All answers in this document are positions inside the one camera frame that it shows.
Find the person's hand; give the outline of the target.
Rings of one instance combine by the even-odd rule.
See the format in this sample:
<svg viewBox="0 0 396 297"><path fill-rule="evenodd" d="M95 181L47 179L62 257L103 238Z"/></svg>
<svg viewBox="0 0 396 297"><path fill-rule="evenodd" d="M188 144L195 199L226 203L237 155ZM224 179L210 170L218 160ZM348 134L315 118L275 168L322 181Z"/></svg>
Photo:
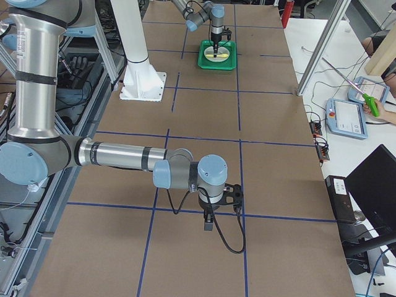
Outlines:
<svg viewBox="0 0 396 297"><path fill-rule="evenodd" d="M378 99L375 99L374 101L378 110L377 119L386 120L386 110L384 109L383 104ZM366 114L372 115L372 111L366 103L363 105L363 109Z"/></svg>

